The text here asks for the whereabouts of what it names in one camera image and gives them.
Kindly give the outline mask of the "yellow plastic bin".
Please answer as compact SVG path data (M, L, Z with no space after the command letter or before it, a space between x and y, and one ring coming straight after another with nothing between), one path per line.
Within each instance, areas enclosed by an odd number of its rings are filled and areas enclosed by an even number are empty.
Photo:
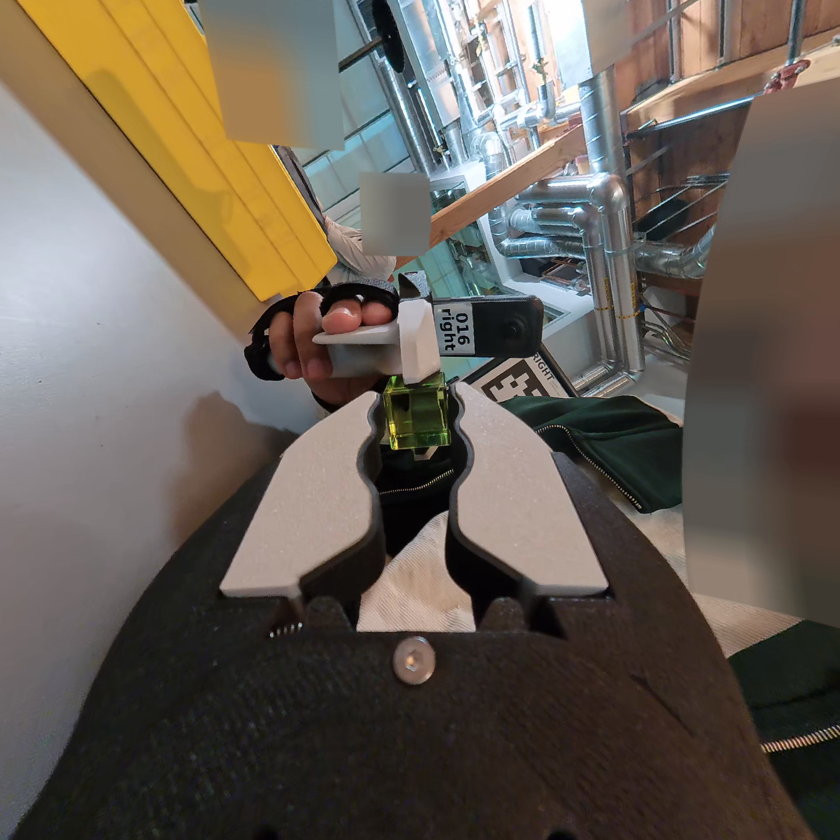
M18 5L259 301L328 274L336 256L277 153L226 137L183 2Z

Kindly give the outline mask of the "wooden ceiling beam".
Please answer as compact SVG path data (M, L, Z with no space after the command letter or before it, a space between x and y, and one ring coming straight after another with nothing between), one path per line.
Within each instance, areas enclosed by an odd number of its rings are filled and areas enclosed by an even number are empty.
M578 125L436 213L431 220L427 249L444 242L527 187L557 174L584 153L585 135Z

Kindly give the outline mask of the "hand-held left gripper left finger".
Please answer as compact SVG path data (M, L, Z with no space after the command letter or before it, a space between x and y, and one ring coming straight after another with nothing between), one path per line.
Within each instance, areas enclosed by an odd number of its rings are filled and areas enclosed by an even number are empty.
M366 392L284 453L220 584L229 597L359 599L385 566L382 397Z

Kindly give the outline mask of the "black marker sign board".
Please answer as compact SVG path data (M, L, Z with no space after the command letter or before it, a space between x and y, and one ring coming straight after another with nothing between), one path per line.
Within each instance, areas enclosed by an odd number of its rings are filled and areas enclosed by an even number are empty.
M505 403L518 396L574 396L556 365L540 353L527 359L491 360L462 381L494 403Z

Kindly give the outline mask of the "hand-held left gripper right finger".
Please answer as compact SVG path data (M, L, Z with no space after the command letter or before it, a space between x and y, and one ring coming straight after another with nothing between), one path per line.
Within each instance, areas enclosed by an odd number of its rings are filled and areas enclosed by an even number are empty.
M466 453L448 518L456 541L519 597L602 595L606 577L551 447L470 385L450 392Z

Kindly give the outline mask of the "silver ventilation duct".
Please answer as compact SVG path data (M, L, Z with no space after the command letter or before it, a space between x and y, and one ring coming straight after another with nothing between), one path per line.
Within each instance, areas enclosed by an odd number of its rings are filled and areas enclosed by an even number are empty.
M615 69L579 85L586 151L592 173L561 175L518 195L521 219L504 205L488 213L493 244L506 258L582 258L593 295L602 360L574 383L576 394L610 396L645 371L645 333L659 337L678 359L690 352L665 320L647 325L635 258L642 271L673 279L699 279L706 269L714 230L690 247L636 241L631 224Z

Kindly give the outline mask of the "clear green cube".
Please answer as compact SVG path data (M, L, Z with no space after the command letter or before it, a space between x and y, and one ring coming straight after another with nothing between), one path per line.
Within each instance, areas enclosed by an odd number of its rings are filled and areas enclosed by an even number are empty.
M438 371L416 384L398 374L383 391L388 442L392 450L449 446L448 390L445 374Z

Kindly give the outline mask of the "person's right hand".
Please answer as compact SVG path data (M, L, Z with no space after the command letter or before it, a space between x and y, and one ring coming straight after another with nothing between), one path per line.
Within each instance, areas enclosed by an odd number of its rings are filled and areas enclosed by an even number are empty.
M350 403L371 391L377 376L340 379L333 377L328 349L313 338L320 332L348 333L362 326L379 326L392 320L390 309L377 301L358 298L335 302L321 315L322 298L314 291L298 297L293 313L278 313L268 329L272 358L280 373L289 380L303 380L314 397L330 406Z

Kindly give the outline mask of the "dark green zip jacket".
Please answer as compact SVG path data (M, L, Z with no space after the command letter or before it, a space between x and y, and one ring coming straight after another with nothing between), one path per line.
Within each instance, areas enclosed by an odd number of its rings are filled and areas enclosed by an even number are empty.
M631 395L524 396L503 403L553 451L587 468L615 504L648 515L681 505L683 430ZM381 496L389 559L448 506L454 472L385 448ZM789 643L761 642L727 657L775 771L818 838L839 838L838 661L793 660Z

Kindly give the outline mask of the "red pipe clamp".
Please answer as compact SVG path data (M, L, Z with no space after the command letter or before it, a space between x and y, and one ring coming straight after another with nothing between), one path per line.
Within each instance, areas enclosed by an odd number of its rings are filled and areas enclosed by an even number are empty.
M786 64L778 69L768 79L763 88L763 94L768 95L772 92L791 89L795 86L798 76L800 76L811 65L811 61L807 58L801 58L792 64Z

